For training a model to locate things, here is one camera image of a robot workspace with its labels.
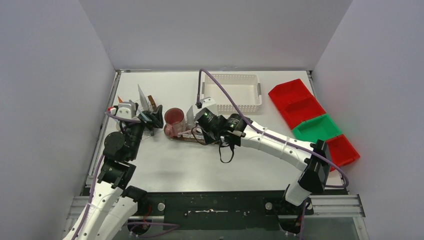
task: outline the mug handle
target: mug handle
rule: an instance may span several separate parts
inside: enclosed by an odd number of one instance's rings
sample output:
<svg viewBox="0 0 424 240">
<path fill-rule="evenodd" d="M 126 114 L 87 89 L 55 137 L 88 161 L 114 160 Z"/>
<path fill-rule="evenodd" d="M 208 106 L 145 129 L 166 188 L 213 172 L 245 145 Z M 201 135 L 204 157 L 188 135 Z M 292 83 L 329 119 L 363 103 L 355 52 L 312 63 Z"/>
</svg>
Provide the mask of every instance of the mug handle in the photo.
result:
<svg viewBox="0 0 424 240">
<path fill-rule="evenodd" d="M 167 136 L 167 137 L 173 137 L 174 136 L 174 133 L 173 133 L 174 131 L 173 131 L 173 127 L 172 127 L 172 125 L 169 125 L 169 124 L 167 124 L 166 125 L 166 128 L 165 128 L 165 135 Z"/>
</svg>

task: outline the black strap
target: black strap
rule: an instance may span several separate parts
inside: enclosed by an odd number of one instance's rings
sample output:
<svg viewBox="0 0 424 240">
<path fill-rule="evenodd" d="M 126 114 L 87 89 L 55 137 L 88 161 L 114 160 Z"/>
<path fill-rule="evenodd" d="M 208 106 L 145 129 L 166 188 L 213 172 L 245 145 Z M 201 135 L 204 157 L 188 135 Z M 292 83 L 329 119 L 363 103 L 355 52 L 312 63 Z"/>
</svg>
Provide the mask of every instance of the black strap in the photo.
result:
<svg viewBox="0 0 424 240">
<path fill-rule="evenodd" d="M 221 148 L 226 148 L 226 147 L 229 147 L 229 149 L 232 152 L 231 158 L 229 159 L 229 161 L 223 161 L 223 158 L 221 157 Z M 221 161 L 221 163 L 223 163 L 223 164 L 229 164 L 233 160 L 233 157 L 234 157 L 234 144 L 230 144 L 230 145 L 227 145 L 227 146 L 222 146 L 222 144 L 220 144 L 219 147 L 218 147 L 218 151 L 219 151 L 219 160 Z"/>
</svg>

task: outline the white basket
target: white basket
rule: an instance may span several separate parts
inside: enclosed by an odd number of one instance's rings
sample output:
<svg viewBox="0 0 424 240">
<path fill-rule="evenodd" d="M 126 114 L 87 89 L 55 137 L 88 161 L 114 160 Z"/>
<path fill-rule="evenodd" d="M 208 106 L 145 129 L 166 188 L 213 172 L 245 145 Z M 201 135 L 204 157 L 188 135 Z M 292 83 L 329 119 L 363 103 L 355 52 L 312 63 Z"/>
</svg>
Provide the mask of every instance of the white basket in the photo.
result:
<svg viewBox="0 0 424 240">
<path fill-rule="evenodd" d="M 242 113 L 258 111 L 262 104 L 261 83 L 255 74 L 212 74 L 234 100 Z M 201 98 L 211 97 L 216 101 L 221 114 L 236 113 L 231 102 L 208 75 L 202 80 Z"/>
</svg>

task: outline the pink mug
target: pink mug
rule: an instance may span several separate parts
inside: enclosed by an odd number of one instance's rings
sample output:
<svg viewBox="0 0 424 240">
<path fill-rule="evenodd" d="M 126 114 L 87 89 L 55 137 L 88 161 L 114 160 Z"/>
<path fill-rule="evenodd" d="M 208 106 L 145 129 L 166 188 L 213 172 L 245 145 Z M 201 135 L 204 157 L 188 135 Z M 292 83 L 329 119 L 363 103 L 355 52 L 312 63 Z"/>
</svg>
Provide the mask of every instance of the pink mug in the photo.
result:
<svg viewBox="0 0 424 240">
<path fill-rule="evenodd" d="M 165 112 L 165 135 L 168 137 L 177 137 L 178 133 L 183 132 L 184 112 L 179 108 L 171 108 Z"/>
</svg>

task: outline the plastic tray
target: plastic tray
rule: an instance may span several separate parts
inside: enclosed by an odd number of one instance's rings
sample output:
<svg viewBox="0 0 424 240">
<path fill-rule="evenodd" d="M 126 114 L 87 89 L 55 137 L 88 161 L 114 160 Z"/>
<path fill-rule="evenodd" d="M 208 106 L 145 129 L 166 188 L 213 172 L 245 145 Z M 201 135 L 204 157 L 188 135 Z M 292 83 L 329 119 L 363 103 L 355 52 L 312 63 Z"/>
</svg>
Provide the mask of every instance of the plastic tray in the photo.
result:
<svg viewBox="0 0 424 240">
<path fill-rule="evenodd" d="M 279 110 L 298 100 L 313 97 L 299 78 L 278 84 L 268 93 L 268 96 Z"/>
<path fill-rule="evenodd" d="M 298 140 L 312 143 L 315 143 L 318 139 L 326 141 L 342 134 L 328 114 L 304 121 L 293 128 L 292 131 Z"/>
<path fill-rule="evenodd" d="M 255 74 L 212 74 L 224 87 L 242 113 L 255 113 L 262 104 L 261 83 Z M 236 113 L 233 105 L 221 89 L 204 75 L 201 98 L 211 97 L 216 101 L 218 112 Z"/>
<path fill-rule="evenodd" d="M 312 95 L 289 103 L 278 109 L 290 129 L 307 120 L 326 114 L 326 111 Z"/>
<path fill-rule="evenodd" d="M 326 142 L 330 150 L 331 160 L 338 167 L 348 165 L 361 157 L 343 134 L 328 139 Z"/>
</svg>

